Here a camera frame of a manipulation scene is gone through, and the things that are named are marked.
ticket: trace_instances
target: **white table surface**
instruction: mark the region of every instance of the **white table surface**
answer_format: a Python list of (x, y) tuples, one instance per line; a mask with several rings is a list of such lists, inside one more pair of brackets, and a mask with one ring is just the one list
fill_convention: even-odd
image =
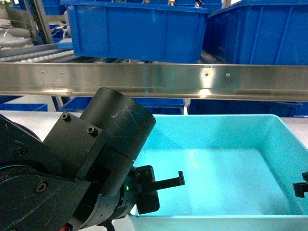
[[(18, 111), (0, 111), (8, 119), (22, 124), (38, 135), (41, 140), (44, 140), (47, 134), (56, 123), (61, 112), (18, 112)], [(290, 130), (308, 147), (308, 118), (283, 118), (285, 124)], [(134, 231), (134, 226), (129, 219), (115, 220), (113, 222), (116, 231)], [(104, 227), (91, 227), (84, 231), (104, 231)]]

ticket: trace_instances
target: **blue plastic crate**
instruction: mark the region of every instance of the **blue plastic crate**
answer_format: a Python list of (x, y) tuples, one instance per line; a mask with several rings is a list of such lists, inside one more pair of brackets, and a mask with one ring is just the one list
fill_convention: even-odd
[(148, 109), (148, 111), (152, 114), (182, 115), (184, 112), (185, 100), (183, 99), (132, 99)]
[(134, 166), (156, 180), (183, 171), (185, 185), (159, 190), (160, 209), (130, 216), (135, 231), (307, 231), (308, 150), (275, 115), (155, 116)]
[[(164, 4), (167, 5), (169, 0), (150, 0), (150, 4)], [(194, 7), (196, 0), (176, 0), (176, 6), (191, 6)]]
[(297, 108), (294, 117), (308, 117), (308, 102), (300, 102), (303, 106)]
[(76, 55), (196, 63), (210, 10), (156, 4), (62, 0)]
[(20, 97), (21, 96), (6, 96), (6, 95), (2, 95), (2, 96), (0, 96), (0, 104), (6, 103), (6, 102), (11, 101), (11, 100), (18, 99)]
[(43, 103), (3, 103), (0, 110), (47, 112), (48, 106)]
[(242, 0), (209, 16), (203, 48), (231, 64), (308, 65), (308, 0)]
[[(75, 97), (67, 102), (59, 111), (83, 112), (91, 99), (92, 97)], [(183, 99), (132, 99), (148, 109), (152, 114), (182, 115), (185, 106), (185, 100)]]
[[(42, 0), (46, 15), (62, 15), (66, 11), (60, 0)], [(19, 1), (22, 10), (26, 9), (24, 0)]]
[(222, 8), (221, 0), (199, 0), (199, 2), (201, 7), (210, 9), (212, 13)]
[(224, 114), (274, 114), (279, 117), (293, 117), (302, 104), (292, 102), (262, 102), (236, 100), (191, 100), (188, 114), (224, 115)]

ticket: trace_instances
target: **screw hole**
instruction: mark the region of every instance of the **screw hole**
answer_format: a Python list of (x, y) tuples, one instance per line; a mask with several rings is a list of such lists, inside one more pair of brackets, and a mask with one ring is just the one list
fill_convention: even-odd
[(35, 192), (36, 193), (42, 193), (47, 189), (47, 183), (42, 182), (41, 184), (37, 185)]

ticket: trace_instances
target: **stainless steel rail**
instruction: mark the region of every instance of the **stainless steel rail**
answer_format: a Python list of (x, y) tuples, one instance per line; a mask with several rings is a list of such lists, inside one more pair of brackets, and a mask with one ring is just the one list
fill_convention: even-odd
[(308, 101), (308, 66), (0, 63), (0, 95)]

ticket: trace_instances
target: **black metal bracket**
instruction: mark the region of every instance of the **black metal bracket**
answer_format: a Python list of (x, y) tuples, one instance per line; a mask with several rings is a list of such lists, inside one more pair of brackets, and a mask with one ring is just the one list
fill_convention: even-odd
[(185, 184), (184, 175), (179, 171), (179, 177), (155, 181), (153, 167), (150, 165), (136, 168), (139, 214), (152, 213), (159, 209), (157, 190), (177, 187)]
[(153, 182), (145, 182), (142, 187), (142, 193), (150, 193), (156, 190), (168, 189), (172, 187), (177, 187), (185, 184), (184, 175), (182, 171), (179, 171), (179, 177), (161, 180), (161, 181), (153, 181)]
[(305, 198), (305, 193), (308, 192), (308, 172), (304, 172), (302, 176), (306, 182), (294, 183), (293, 189), (295, 191), (295, 196)]

